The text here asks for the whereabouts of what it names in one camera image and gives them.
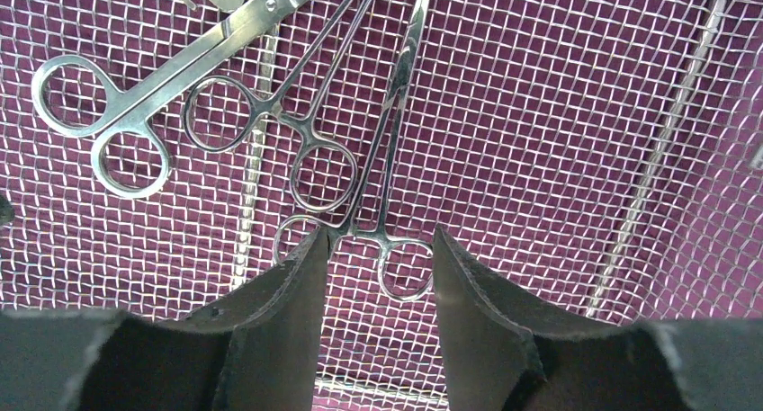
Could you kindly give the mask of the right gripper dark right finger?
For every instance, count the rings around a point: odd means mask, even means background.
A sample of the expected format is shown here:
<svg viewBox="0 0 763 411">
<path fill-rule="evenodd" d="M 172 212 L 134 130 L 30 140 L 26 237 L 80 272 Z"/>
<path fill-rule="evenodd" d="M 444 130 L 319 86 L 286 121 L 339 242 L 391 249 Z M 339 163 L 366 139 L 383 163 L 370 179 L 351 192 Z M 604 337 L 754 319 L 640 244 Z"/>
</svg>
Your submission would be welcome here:
<svg viewBox="0 0 763 411">
<path fill-rule="evenodd" d="M 613 326 L 535 296 L 445 228 L 436 321 L 452 410 L 759 410 L 758 318 Z"/>
</svg>

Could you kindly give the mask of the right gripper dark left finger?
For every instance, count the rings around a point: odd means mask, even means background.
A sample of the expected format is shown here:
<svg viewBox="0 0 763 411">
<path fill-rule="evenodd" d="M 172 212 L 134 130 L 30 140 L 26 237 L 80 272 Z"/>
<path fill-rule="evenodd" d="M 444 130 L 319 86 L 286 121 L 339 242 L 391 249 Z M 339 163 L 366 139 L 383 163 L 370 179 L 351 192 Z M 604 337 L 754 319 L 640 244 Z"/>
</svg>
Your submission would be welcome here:
<svg viewBox="0 0 763 411">
<path fill-rule="evenodd" d="M 121 309 L 1 314 L 4 410 L 308 410 L 329 238 L 180 320 Z"/>
</svg>

